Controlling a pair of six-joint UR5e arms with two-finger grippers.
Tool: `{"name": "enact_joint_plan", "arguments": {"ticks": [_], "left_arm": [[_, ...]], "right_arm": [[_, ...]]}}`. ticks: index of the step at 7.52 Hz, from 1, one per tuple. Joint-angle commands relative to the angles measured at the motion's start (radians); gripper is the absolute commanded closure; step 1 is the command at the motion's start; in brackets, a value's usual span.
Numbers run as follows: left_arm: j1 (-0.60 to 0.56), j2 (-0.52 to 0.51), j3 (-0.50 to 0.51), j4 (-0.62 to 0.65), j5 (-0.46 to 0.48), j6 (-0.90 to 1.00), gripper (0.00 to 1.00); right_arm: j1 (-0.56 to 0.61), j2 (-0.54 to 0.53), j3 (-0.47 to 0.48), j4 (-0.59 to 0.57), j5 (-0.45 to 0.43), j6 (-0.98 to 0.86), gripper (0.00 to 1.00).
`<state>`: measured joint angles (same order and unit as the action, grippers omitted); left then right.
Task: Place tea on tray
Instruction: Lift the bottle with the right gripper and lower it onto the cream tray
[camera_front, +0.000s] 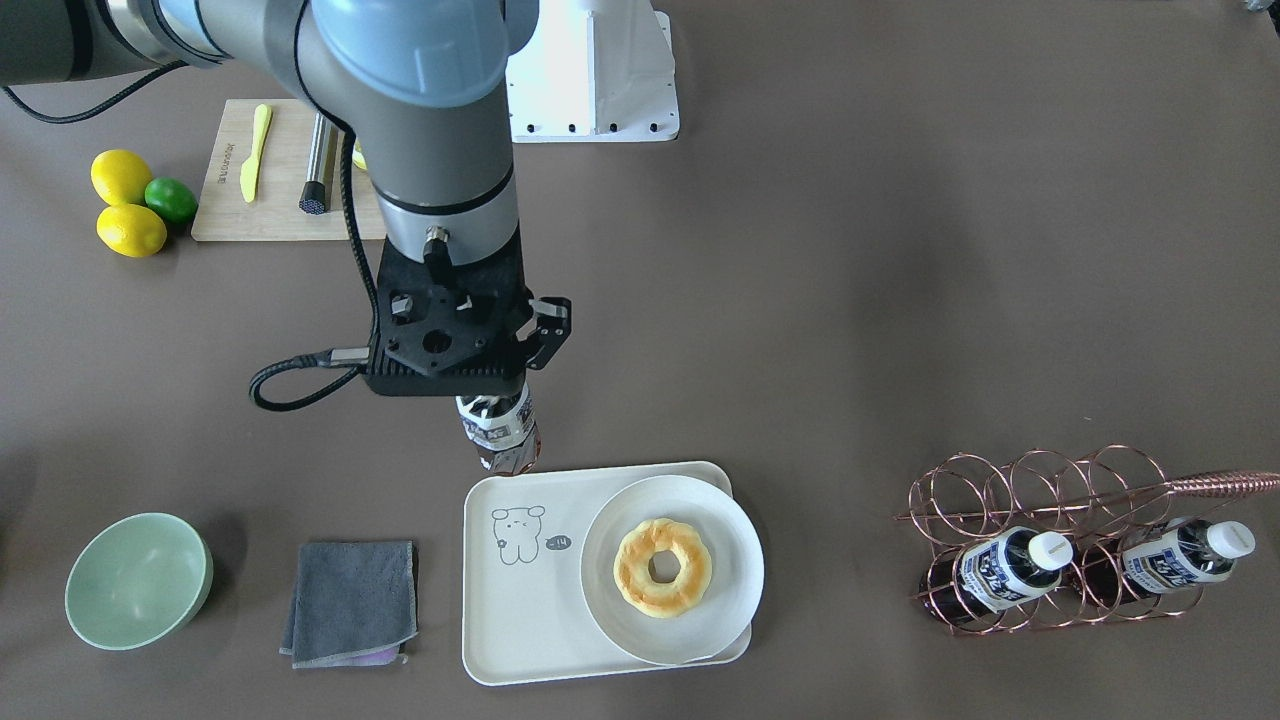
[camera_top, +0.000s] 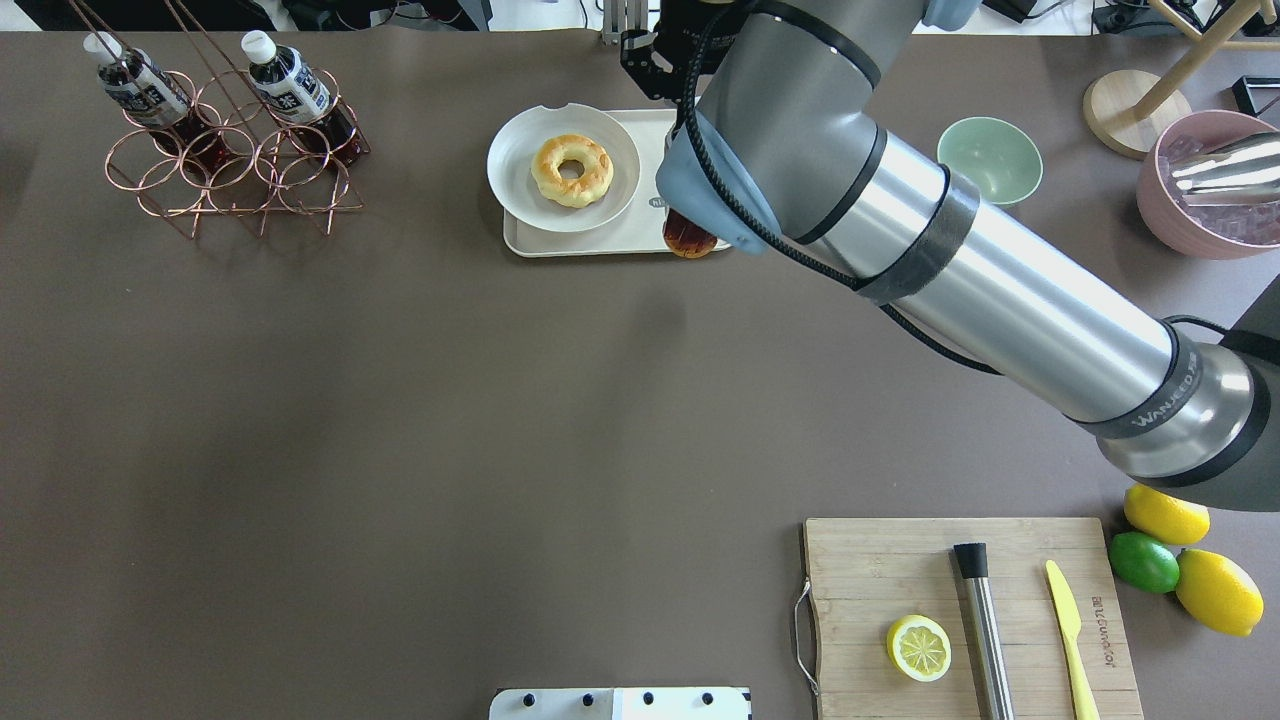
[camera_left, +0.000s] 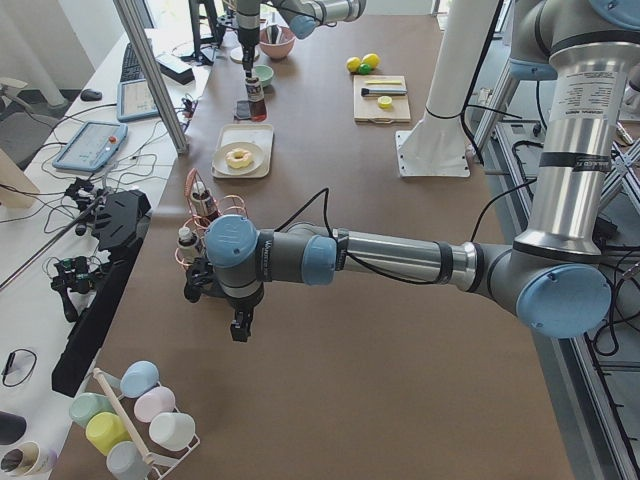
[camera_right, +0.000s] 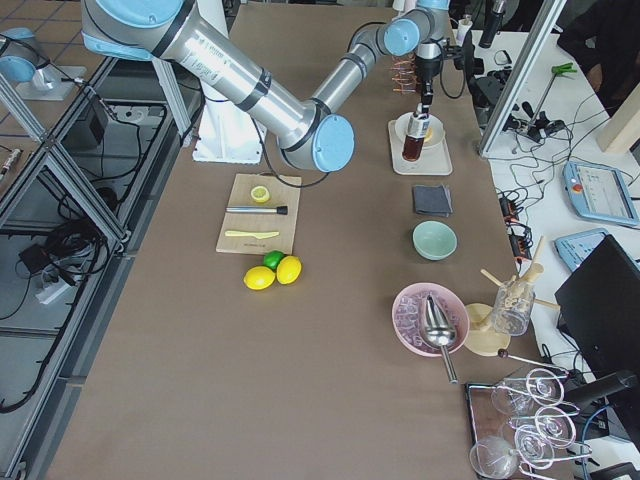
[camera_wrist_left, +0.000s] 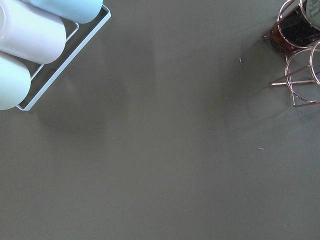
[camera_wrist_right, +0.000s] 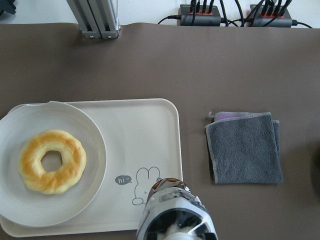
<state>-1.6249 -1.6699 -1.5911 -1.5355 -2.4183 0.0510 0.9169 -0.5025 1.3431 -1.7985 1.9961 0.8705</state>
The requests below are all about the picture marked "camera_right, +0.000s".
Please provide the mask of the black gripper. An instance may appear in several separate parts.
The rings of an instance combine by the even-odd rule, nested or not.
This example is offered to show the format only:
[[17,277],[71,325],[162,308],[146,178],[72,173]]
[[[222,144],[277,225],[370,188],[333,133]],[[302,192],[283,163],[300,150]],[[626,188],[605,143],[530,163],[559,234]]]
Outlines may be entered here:
[[417,55],[415,57],[415,69],[417,78],[420,80],[420,100],[416,106],[415,113],[429,116],[434,96],[431,81],[441,73],[441,56],[423,58]]

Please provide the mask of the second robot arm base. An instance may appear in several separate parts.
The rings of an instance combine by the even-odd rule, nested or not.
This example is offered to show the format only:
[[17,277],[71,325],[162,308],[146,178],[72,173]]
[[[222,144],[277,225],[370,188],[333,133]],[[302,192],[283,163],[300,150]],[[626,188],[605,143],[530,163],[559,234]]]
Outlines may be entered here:
[[62,101],[85,73],[83,66],[54,64],[28,28],[1,33],[1,74],[23,100]]

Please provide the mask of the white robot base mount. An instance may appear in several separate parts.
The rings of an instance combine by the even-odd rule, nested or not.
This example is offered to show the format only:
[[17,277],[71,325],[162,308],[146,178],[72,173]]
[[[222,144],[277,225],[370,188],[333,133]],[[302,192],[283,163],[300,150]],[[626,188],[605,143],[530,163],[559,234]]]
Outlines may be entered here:
[[206,94],[193,160],[196,162],[256,165],[263,147],[251,117],[229,100]]

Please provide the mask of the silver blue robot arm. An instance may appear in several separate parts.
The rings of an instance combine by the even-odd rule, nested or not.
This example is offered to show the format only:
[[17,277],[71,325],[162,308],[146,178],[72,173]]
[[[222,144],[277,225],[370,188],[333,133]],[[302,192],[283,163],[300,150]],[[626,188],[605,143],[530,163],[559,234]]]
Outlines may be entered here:
[[380,57],[402,56],[441,39],[446,1],[419,1],[414,9],[355,32],[348,51],[313,96],[302,102],[207,22],[193,1],[84,1],[87,49],[116,58],[173,61],[211,86],[276,137],[294,168],[338,171],[351,160],[355,134],[338,109]]

